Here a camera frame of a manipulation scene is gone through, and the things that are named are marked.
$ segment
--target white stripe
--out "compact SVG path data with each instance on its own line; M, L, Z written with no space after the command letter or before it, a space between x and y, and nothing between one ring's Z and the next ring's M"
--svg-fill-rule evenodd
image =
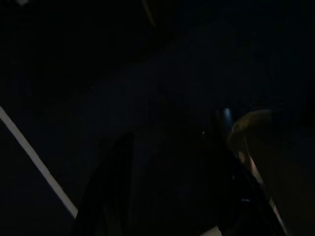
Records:
M29 155L29 157L31 158L34 165L36 165L36 167L42 173L42 175L47 180L47 182L52 187L52 189L55 191L57 196L60 198L60 200L62 201L64 206L68 209L68 211L71 213L71 215L75 218L77 216L78 209L75 207L75 205L69 199L69 197L64 193L63 189L60 187L60 185L57 183L57 181L54 179L54 177L50 174L47 167L39 159L39 156L37 155L35 150L30 146L29 142L25 139L23 134L19 131L19 129L16 127L16 125L13 123L13 121L10 119L10 117L5 113L5 111L2 107L0 107L0 118L2 119L3 123L8 127L8 129L11 131L13 136L16 138L16 140L22 146L22 148L25 150L25 152Z

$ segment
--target dark background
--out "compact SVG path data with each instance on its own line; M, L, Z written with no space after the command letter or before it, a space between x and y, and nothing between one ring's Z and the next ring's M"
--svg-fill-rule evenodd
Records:
M273 109L311 173L311 8L187 0L154 30L140 1L1 2L0 103L77 206L113 136L211 130L218 105L236 118Z

